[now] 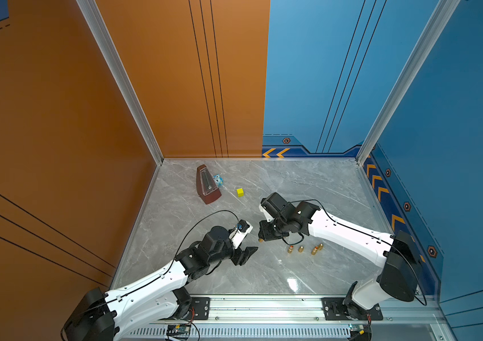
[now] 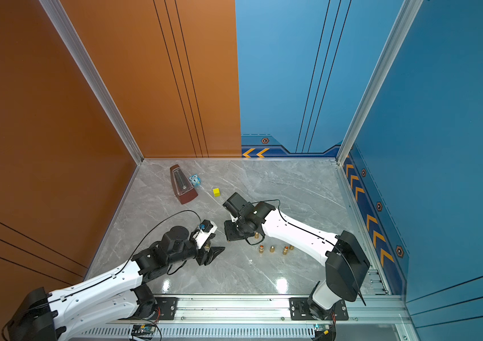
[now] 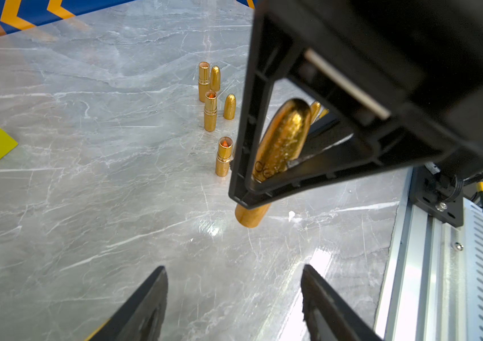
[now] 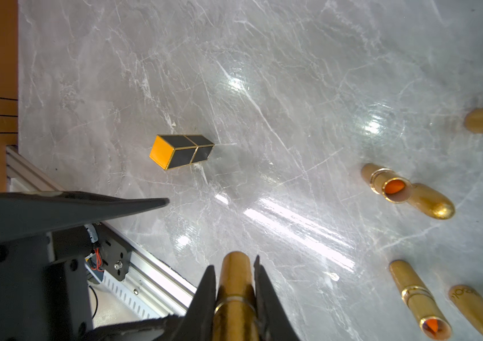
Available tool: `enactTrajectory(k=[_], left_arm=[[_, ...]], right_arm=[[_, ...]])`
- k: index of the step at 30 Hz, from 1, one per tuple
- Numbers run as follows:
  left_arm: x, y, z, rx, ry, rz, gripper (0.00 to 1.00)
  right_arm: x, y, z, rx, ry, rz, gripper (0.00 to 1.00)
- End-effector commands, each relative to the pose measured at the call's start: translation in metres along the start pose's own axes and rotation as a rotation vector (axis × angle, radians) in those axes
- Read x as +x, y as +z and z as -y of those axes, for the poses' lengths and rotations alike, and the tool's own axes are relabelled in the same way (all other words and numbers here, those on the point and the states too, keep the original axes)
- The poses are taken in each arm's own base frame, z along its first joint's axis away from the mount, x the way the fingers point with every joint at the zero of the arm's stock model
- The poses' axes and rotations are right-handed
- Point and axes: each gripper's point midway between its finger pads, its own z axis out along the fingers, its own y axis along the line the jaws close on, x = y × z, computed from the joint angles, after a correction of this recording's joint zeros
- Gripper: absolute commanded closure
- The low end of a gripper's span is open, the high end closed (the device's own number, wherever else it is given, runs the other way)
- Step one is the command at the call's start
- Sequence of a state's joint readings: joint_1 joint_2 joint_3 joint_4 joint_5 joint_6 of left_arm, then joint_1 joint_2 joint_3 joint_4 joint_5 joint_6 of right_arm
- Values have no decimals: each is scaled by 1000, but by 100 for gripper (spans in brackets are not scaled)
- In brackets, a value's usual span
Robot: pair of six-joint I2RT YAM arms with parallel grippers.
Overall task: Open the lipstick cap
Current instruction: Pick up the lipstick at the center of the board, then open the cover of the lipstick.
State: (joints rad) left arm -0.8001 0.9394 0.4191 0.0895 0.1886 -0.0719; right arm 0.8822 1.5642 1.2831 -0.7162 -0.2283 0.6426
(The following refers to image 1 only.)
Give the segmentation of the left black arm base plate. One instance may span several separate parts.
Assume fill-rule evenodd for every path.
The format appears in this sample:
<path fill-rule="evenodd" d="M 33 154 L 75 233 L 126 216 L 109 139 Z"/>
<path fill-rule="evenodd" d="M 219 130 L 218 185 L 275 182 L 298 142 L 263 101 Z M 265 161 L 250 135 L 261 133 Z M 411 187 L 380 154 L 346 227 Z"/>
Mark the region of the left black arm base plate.
<path fill-rule="evenodd" d="M 195 297 L 182 302 L 172 318 L 185 321 L 207 321 L 210 313 L 210 298 Z"/>

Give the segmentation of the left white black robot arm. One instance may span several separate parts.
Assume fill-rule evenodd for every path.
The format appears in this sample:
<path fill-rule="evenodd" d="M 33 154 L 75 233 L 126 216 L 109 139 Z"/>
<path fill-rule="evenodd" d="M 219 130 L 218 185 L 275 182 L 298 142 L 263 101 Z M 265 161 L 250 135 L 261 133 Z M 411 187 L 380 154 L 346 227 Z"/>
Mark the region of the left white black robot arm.
<path fill-rule="evenodd" d="M 121 340 L 165 319 L 184 319 L 192 298 L 186 284 L 211 274 L 223 261 L 242 266 L 258 250 L 241 244 L 253 227 L 240 220 L 231 230 L 214 226 L 163 268 L 132 284 L 88 291 L 61 329 L 62 340 Z"/>

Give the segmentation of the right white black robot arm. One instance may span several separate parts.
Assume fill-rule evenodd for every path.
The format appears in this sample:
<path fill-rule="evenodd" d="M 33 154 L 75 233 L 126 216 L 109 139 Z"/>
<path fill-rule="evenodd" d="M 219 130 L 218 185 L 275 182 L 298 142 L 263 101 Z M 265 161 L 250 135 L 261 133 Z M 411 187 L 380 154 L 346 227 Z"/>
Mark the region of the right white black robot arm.
<path fill-rule="evenodd" d="M 288 202 L 278 193 L 261 200 L 265 220 L 259 238 L 265 242 L 285 240 L 290 234 L 312 236 L 353 251 L 378 267 L 378 272 L 355 281 L 340 303 L 327 303 L 327 318 L 354 321 L 374 319 L 379 304 L 390 298 L 412 302 L 420 289 L 422 259 L 410 234 L 377 232 L 335 217 L 318 200 Z"/>

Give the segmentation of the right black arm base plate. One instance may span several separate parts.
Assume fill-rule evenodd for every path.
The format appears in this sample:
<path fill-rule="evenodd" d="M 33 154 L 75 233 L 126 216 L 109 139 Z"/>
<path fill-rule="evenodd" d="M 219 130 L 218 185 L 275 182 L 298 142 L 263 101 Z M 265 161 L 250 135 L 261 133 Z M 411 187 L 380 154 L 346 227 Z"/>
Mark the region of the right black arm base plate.
<path fill-rule="evenodd" d="M 379 304 L 368 311 L 354 305 L 346 306 L 344 298 L 325 297 L 321 299 L 322 309 L 327 321 L 383 321 L 384 316 Z"/>

